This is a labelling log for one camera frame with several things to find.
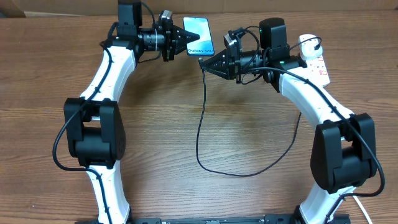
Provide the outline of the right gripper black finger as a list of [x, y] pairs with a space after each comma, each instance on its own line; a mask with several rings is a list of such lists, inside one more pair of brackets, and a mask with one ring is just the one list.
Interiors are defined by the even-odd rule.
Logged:
[[199, 64], [201, 68], [207, 70], [228, 70], [231, 67], [231, 52], [228, 49], [224, 49], [207, 60], [201, 60]]
[[221, 78], [224, 78], [225, 80], [231, 79], [228, 71], [219, 71], [219, 70], [215, 70], [215, 69], [208, 68], [208, 67], [203, 67], [202, 69], [208, 73], [211, 73], [211, 74], [217, 75]]

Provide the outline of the black Galaxy smartphone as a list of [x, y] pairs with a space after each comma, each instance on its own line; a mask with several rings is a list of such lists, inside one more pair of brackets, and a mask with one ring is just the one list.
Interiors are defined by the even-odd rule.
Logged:
[[183, 25], [186, 31], [199, 36], [199, 39], [187, 44], [187, 54], [192, 57], [214, 56], [215, 51], [208, 19], [205, 17], [184, 17]]

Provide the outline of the white power strip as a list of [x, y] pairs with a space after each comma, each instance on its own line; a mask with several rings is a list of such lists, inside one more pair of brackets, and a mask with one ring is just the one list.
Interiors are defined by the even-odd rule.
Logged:
[[325, 87], [330, 84], [330, 78], [326, 68], [324, 58], [319, 56], [306, 61], [310, 70], [310, 81], [314, 84]]

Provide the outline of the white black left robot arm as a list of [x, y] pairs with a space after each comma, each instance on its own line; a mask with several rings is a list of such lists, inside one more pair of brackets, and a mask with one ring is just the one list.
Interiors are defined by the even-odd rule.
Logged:
[[94, 223], [132, 223], [124, 194], [121, 159], [126, 133], [119, 99], [144, 52], [158, 52], [165, 62], [186, 50], [200, 36], [174, 25], [172, 11], [164, 10], [150, 28], [142, 26], [142, 1], [119, 1], [118, 20], [100, 43], [103, 59], [92, 82], [78, 98], [67, 98], [65, 123], [70, 155], [77, 172], [87, 173], [98, 205]]

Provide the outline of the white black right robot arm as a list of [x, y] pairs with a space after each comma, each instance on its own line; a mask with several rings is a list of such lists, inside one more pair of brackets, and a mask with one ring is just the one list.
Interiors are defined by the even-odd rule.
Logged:
[[225, 49], [200, 61], [203, 73], [238, 83], [249, 73], [263, 78], [300, 110], [315, 132], [310, 158], [315, 183], [309, 195], [293, 213], [266, 215], [264, 223], [349, 223], [349, 216], [336, 214], [338, 207], [345, 198], [357, 197], [356, 189], [365, 181], [382, 174], [373, 119], [353, 113], [325, 90], [329, 79], [318, 37], [301, 35], [300, 53], [292, 55], [281, 18], [259, 23], [257, 50], [242, 50], [245, 33], [229, 31]]

